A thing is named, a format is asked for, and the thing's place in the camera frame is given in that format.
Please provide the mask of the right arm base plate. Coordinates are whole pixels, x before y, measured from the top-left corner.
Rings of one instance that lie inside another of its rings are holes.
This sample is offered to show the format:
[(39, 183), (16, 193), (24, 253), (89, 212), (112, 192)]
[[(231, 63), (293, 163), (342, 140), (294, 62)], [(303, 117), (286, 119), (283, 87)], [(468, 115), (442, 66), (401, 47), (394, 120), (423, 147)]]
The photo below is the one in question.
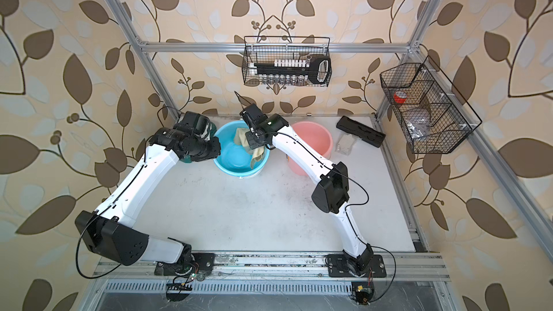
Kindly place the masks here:
[(372, 255), (370, 258), (354, 259), (345, 253), (328, 254), (325, 257), (328, 275), (332, 278), (358, 277), (385, 278), (387, 271), (381, 255)]

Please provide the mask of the blue plastic bucket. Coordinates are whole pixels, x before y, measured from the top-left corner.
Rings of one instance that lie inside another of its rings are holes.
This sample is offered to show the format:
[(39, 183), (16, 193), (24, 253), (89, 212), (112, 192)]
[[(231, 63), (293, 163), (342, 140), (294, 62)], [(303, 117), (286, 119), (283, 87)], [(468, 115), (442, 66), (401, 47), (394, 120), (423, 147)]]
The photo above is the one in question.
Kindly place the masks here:
[(249, 129), (249, 127), (246, 125), (245, 122), (243, 122), (243, 120), (237, 120), (224, 124), (216, 131), (215, 136), (219, 138), (221, 152), (219, 157), (216, 158), (215, 164), (221, 171), (225, 172), (226, 174), (229, 174), (233, 177), (238, 177), (240, 179), (247, 179), (258, 175), (262, 171), (263, 167), (269, 159), (270, 152), (267, 148), (264, 148), (265, 157), (261, 164), (255, 169), (241, 169), (237, 167), (239, 146), (235, 145), (233, 142), (233, 138), (235, 136), (237, 128)]

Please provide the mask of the pink plastic bucket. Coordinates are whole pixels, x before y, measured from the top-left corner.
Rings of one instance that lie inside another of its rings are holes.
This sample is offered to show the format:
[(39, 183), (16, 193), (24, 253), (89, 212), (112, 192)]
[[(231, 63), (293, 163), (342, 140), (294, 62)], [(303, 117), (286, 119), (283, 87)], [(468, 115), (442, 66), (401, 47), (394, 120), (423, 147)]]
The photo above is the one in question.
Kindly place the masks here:
[(334, 140), (331, 133), (316, 122), (301, 121), (292, 124), (295, 133), (324, 158), (331, 159)]

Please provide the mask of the beige cleaning cloth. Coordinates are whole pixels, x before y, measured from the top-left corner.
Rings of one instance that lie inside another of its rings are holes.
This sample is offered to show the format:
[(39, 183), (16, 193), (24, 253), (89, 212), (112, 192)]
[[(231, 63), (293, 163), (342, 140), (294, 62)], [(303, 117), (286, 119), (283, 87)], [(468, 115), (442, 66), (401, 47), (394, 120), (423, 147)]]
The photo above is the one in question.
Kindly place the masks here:
[(249, 141), (246, 137), (250, 134), (250, 130), (247, 128), (237, 128), (233, 142), (239, 146), (239, 157), (237, 161), (237, 167), (241, 169), (255, 169), (257, 168), (265, 157), (264, 148), (251, 148)]

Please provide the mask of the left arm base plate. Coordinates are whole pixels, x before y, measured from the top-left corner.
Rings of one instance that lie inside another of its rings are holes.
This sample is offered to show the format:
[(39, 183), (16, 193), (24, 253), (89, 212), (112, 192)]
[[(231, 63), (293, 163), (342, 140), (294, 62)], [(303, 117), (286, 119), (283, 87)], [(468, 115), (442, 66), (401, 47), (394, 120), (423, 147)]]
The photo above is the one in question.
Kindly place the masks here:
[(191, 276), (199, 274), (202, 277), (211, 275), (215, 266), (214, 253), (183, 253), (177, 263), (157, 263), (156, 276)]

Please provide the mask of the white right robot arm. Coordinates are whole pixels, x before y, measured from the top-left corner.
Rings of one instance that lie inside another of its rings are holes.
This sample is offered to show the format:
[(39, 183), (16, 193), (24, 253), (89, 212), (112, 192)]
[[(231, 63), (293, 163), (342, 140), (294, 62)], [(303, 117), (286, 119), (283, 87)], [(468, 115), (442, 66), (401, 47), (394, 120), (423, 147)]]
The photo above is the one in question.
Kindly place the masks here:
[(334, 217), (341, 237), (346, 267), (354, 276), (366, 276), (374, 251), (363, 238), (349, 203), (348, 169), (334, 164), (309, 146), (281, 115), (267, 116), (256, 105), (240, 112), (248, 125), (246, 139), (251, 148), (276, 148), (291, 158), (315, 184), (311, 199), (323, 213)]

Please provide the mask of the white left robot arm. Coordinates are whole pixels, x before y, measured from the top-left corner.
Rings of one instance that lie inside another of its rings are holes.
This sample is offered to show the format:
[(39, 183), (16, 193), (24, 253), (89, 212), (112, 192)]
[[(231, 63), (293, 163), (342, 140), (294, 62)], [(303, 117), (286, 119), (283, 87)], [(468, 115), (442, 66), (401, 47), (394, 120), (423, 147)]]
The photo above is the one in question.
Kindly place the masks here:
[(189, 244), (154, 238), (135, 230), (148, 198), (179, 162), (202, 162), (219, 157), (221, 146), (210, 119), (186, 112), (172, 128), (161, 128), (145, 144), (145, 152), (121, 185), (92, 213), (75, 220), (79, 241), (86, 248), (122, 266), (157, 262), (175, 275), (198, 268)]

